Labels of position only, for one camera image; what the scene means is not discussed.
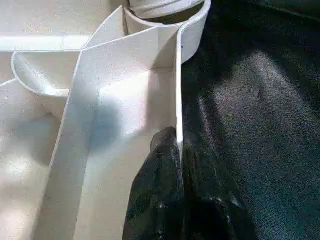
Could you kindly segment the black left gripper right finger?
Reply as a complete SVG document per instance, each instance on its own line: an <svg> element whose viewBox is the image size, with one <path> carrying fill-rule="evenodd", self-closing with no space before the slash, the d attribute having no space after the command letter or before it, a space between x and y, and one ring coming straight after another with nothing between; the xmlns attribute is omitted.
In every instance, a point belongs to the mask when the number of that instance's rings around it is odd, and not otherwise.
<svg viewBox="0 0 320 240"><path fill-rule="evenodd" d="M187 239L256 240L252 217L231 175L210 149L185 144Z"/></svg>

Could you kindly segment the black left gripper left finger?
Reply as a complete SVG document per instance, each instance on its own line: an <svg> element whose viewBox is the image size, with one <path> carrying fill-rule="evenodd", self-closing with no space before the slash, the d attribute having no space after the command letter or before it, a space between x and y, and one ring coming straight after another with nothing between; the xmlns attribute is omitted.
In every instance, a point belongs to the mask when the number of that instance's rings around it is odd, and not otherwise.
<svg viewBox="0 0 320 240"><path fill-rule="evenodd" d="M166 127L153 136L132 182L122 239L183 239L184 197L176 129Z"/></svg>

